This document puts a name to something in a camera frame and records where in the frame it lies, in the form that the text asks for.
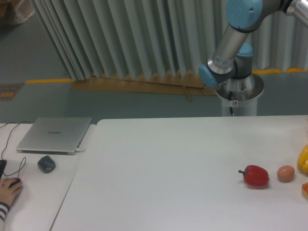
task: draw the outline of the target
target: toy fruit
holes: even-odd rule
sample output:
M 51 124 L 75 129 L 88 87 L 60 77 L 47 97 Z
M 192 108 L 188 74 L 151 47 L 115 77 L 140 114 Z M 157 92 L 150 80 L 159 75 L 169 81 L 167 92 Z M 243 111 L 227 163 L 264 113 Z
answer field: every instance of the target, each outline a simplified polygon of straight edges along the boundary
M 298 157 L 297 167 L 303 172 L 308 174 L 308 145 L 302 150 Z
M 282 182 L 290 182 L 294 178 L 295 169 L 290 165 L 282 166 L 277 171 L 278 179 Z
M 265 186 L 269 181 L 268 172 L 256 165 L 248 165 L 244 172 L 239 170 L 239 173 L 243 173 L 244 181 L 250 186 Z
M 302 194 L 308 198 L 308 183 L 302 185 Z

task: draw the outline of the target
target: person's hand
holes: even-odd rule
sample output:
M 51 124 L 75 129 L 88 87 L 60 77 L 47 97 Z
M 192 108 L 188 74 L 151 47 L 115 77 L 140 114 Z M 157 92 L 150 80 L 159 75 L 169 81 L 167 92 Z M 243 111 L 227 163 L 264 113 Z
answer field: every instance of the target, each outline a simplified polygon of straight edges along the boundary
M 10 184 L 14 183 L 16 178 L 2 178 L 0 179 L 0 202 L 11 207 L 15 197 L 22 189 L 22 182 L 19 182 L 9 188 Z

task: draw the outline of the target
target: sticker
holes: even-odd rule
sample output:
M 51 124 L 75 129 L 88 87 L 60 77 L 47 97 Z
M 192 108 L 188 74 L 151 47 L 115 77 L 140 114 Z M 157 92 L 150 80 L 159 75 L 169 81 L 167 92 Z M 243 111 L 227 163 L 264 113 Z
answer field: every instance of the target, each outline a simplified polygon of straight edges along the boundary
M 229 107 L 238 107 L 238 106 L 239 106 L 238 100 L 229 101 Z
M 23 84 L 0 84 L 0 101 L 9 101 L 14 98 Z
M 221 68 L 227 69 L 230 67 L 233 63 L 233 60 L 224 60 L 220 58 L 219 56 L 216 57 L 216 60 L 214 61 L 214 64 L 217 66 L 220 66 Z

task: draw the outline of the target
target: laptop lid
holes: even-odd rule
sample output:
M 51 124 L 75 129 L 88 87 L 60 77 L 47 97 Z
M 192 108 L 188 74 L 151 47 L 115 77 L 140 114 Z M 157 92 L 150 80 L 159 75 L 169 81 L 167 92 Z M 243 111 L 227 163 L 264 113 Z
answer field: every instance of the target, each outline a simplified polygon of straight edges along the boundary
M 17 146 L 18 151 L 73 154 L 85 136 L 90 117 L 40 117 Z

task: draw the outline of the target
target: gray floor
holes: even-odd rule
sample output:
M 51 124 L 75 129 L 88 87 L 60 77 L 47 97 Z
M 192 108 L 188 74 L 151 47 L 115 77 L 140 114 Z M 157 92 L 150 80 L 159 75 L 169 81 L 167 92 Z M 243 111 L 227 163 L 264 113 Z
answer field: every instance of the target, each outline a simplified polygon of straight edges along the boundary
M 66 78 L 52 43 L 36 16 L 15 28 L 0 28 L 0 84 Z M 261 75 L 265 92 L 259 116 L 308 115 L 308 73 Z M 0 101 L 0 123 L 40 116 L 108 118 L 221 116 L 216 96 L 70 90 L 71 83 L 25 84 L 12 101 Z

